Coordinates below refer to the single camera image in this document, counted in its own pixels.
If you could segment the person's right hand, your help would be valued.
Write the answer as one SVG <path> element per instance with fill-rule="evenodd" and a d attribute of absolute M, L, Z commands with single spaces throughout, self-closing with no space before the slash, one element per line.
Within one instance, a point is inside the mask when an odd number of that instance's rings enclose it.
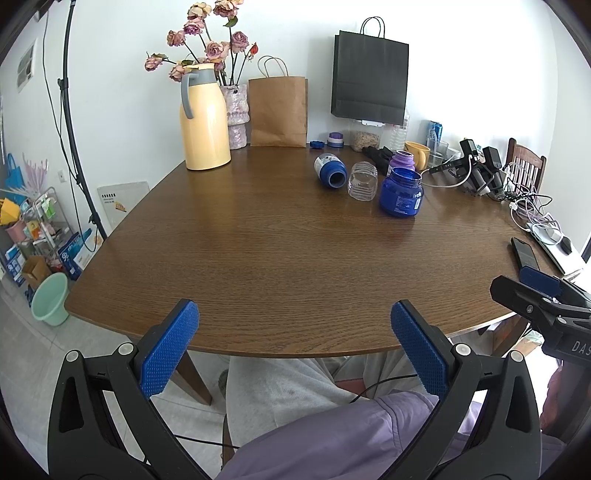
<path fill-rule="evenodd" d="M 544 434 L 570 442 L 590 416 L 590 369 L 564 362 L 548 383 L 540 415 Z"/>

